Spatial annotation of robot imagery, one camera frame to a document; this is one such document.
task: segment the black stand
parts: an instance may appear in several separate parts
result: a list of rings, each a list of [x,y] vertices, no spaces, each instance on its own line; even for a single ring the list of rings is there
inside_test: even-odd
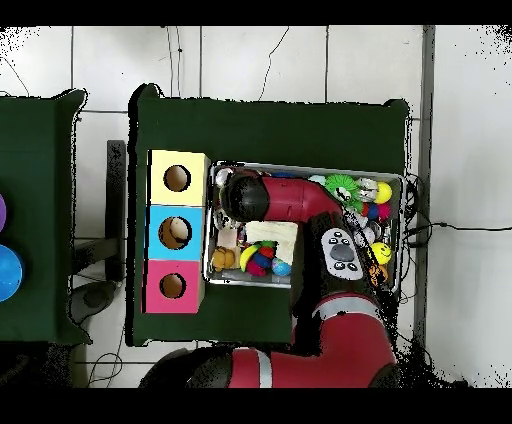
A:
[[[114,299],[116,285],[125,276],[125,186],[126,144],[107,142],[105,238],[83,243],[73,252],[72,273],[105,260],[106,281],[85,284],[71,293],[71,318],[81,324],[88,316],[107,308]]]

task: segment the yellow block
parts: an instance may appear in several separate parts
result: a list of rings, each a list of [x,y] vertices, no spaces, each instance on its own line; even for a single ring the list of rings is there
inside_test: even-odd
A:
[[[209,164],[209,159],[203,153],[152,150],[151,204],[204,206]],[[180,178],[186,177],[186,188],[183,191],[171,190],[169,187],[181,190],[182,185],[176,183],[177,180],[174,180],[174,177],[169,177],[170,175],[178,178],[179,181],[181,181]]]

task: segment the green toy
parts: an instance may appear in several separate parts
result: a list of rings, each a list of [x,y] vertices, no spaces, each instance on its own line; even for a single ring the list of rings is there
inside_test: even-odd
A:
[[[329,175],[325,179],[325,188],[345,206],[359,209],[355,204],[358,201],[354,197],[358,187],[352,177],[343,174]]]

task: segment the blue block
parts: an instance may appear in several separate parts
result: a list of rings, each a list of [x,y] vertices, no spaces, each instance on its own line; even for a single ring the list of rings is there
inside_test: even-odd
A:
[[[199,207],[150,206],[149,219],[146,217],[146,225],[148,225],[149,221],[148,259],[173,259],[178,261],[201,260],[203,211],[204,208]],[[192,237],[188,244],[181,249],[168,249],[158,238],[160,224],[170,217],[183,218],[188,221],[192,227]]]

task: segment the green table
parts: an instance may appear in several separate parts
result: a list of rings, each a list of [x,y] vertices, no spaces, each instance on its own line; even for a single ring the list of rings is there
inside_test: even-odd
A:
[[[0,243],[21,256],[25,278],[0,302],[1,341],[87,343],[68,318],[73,118],[83,91],[52,99],[0,97],[0,193],[8,208]]]
[[[408,106],[245,103],[161,98],[142,85],[129,105],[127,343],[154,340],[290,341],[289,291],[210,284],[198,314],[143,314],[146,153],[205,153],[212,161],[296,165],[403,174]]]

